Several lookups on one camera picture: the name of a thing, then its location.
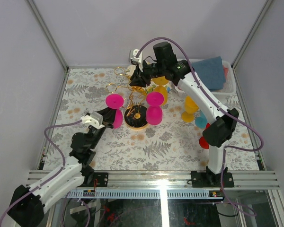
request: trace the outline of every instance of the table surface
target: table surface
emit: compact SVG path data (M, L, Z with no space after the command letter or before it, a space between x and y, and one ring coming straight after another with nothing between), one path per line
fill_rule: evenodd
M114 69L71 69L56 124L75 122L87 112L106 108L105 98L109 93L105 87L109 83L126 86L128 80L117 76ZM117 93L127 98L130 91L119 88ZM239 118L244 120L237 95L220 101L229 108L235 107L239 111ZM132 130L123 123L118 129L107 129L90 165L95 170L204 170L208 163L208 150L201 148L198 143L203 129L198 128L195 121L185 123L181 120L184 98L178 97L172 90L162 109L163 121L157 126L148 125L145 129ZM52 140L68 156L73 134L87 131L86 124L57 128L53 131ZM252 148L247 128L237 124L230 144ZM43 169L54 169L62 163L62 158L49 147L43 161ZM259 169L253 152L229 148L226 163L230 170Z

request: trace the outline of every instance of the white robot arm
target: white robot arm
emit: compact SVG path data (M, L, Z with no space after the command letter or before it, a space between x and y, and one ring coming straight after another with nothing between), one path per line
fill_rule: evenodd
M213 176L217 175L215 178L218 181L218 174L222 171L223 147L228 144L236 126L236 121L226 116L221 110L236 118L239 113L236 109L229 110L223 105L203 84L196 72L195 78L188 62L186 60L178 61L168 42L158 43L153 46L153 49L157 58L153 64L143 61L142 52L138 49L131 52L132 65L127 72L131 76L130 85L145 87L150 84L151 78L165 76L167 80L172 81L175 86L178 86L193 99L211 125L203 132L204 138L210 145L207 170ZM219 108L210 101L201 87L215 103L219 104Z
M82 123L89 124L89 131L73 135L72 152L65 164L28 187L20 185L14 191L7 214L21 227L36 227L45 213L69 191L80 185L93 187L97 175L89 166L96 154L92 149L106 128L113 128L115 113L116 110L108 107L81 117Z

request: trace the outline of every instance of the blue towel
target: blue towel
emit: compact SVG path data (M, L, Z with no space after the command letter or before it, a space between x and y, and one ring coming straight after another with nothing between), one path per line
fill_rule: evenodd
M192 63L199 78L209 90L223 89L226 82L222 58L210 58L203 61Z

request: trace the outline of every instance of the white bracket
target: white bracket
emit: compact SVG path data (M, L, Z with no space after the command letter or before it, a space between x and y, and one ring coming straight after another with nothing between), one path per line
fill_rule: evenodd
M143 53L142 52L143 51L140 53L139 57L136 58L138 51L139 51L138 49L135 49L133 51L133 55L132 55L131 59L132 59L132 63L135 62L136 64L138 64L140 71L143 72L143 65L142 65L142 62L143 62Z
M105 127L105 125L102 124L103 116L95 111L92 112L90 115L85 115L81 117L81 120L83 124L89 123L96 129L102 129Z

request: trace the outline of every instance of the cable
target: cable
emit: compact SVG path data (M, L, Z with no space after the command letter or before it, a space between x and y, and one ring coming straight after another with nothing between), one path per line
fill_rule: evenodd
M228 198L228 196L225 194L225 189L223 187L223 172L224 172L224 167L225 167L225 159L226 159L226 148L234 148L234 149L238 149L238 150L242 150L242 151L250 151L250 152L255 152L255 151L258 151L258 150L261 150L264 146L264 140L262 138L262 136L254 129L252 128L250 125L248 125L247 123L241 121L240 119L230 115L228 112L226 112L225 110L223 110L222 108L220 108L220 105L217 104L210 96L209 94L207 94L207 92L204 90L204 88L201 86L201 83L199 82L197 76L195 75L195 72L194 72L194 69L192 67L192 64L189 60L189 57L187 56L187 54L184 52L184 50L180 47L179 44L177 44L175 41L169 39L169 38L165 38L165 37L157 37L157 38L154 38L154 39L151 39L150 41L148 41L146 44L144 44L141 49L138 51L136 57L138 58L142 52L142 50L147 46L149 45L150 43L156 41L156 40L160 40L160 39L163 39L163 40L167 40L171 43L173 43L181 52L182 54L184 55L185 59L187 60L188 62L188 65L189 65L189 68L191 70L191 73L197 83L197 85L200 87L201 91L203 92L203 94L211 101L211 103L217 107L218 110L220 110L223 114L227 115L228 117L234 119L235 121L243 124L244 126L246 126L248 129L252 130L257 136L258 138L260 139L260 146L258 148L254 148L254 149L246 149L246 148L239 148L239 147L236 147L236 146L232 146L232 145L227 145L223 148L223 162L222 162L222 171L221 171L221 180L220 180L220 183L221 183L221 189L225 195L225 198L226 200L228 200L228 202L239 212L242 212L243 214L247 215L247 216L256 216L257 214L254 212L253 209L251 209L251 211L253 211L254 213L253 214L249 214L241 209L239 209L238 207L235 206L235 203L231 202L230 199Z
M66 126L72 126L72 125L76 125L76 124L79 124L81 123L82 120L79 120L79 121L76 121L74 123L69 123L69 124L58 124L58 125L52 125L52 126L49 126L47 127L45 130L44 130L44 136L45 138L49 141L49 143L58 150L58 152L60 153L60 155L62 156L62 161L63 161L63 166L65 166L65 156L64 154L62 153L62 151L60 150L60 148L48 137L48 135L46 134L46 132L49 130L49 129L53 129L53 128L62 128L62 127L66 127Z
M87 211L88 211L88 219L87 219L87 223L86 223L86 225L85 225L85 227L88 227L89 226L89 221L90 221L90 211L89 211L89 207L88 207L88 205L85 203L85 202L83 202L82 200L79 200L80 202L82 202L82 204L86 207L86 209L87 209Z
M97 224L97 227L100 225L102 219L104 218L105 213L106 213L106 210L104 210L104 212L103 212L103 214L102 214L102 217L100 218L100 220L99 220L99 222L98 222L98 224Z
M222 214L222 213L220 213L220 212L218 212L218 214L220 214L221 216L224 216L224 217L228 217L228 218L234 218L234 217L236 217L236 216L239 215L239 213L236 213L236 214L234 214L234 215L227 215L227 214Z
M95 179L94 180L94 194L96 196L96 187L97 187L97 184L98 184L98 179Z
M66 204L66 201L67 201L67 196L70 194L71 192L68 192L65 197L64 197L64 203L63 203L63 210L61 212L61 225L64 227L64 216L65 216L65 213L66 213L66 207L68 205L68 203L71 201L71 199L69 200L69 202Z
M144 60L151 58L154 62L157 62L156 60L154 60L151 56L146 57Z
M49 129L52 128L60 128L60 127L66 127L66 126L71 126L71 125L76 125L79 124L80 122L82 122L82 120L76 121L74 123L69 123L69 124L60 124L60 125L52 125L47 127L44 130L44 135L45 138L59 151L60 155L62 156L63 159L63 167L61 167L61 169L59 169L59 171L57 173L55 173L52 177L48 178L46 181L44 181L43 183L40 184L40 187L42 187L43 185L45 185L46 183L50 182L52 179L54 179L59 173L61 173L61 171L63 170L64 166L65 166L65 156L62 153L62 151L58 148L57 145L54 144L54 142L47 136L46 132ZM26 193L25 195L21 196L19 199L17 199L16 201L14 201L2 214L2 216L0 217L0 227L2 225L3 219L4 217L7 215L7 213L10 211L10 209L12 209L17 203L19 203L21 200L23 200L24 198L26 198L27 196L29 196L30 194L32 194L34 191L36 191L39 187L37 186L36 188L30 190L28 193Z

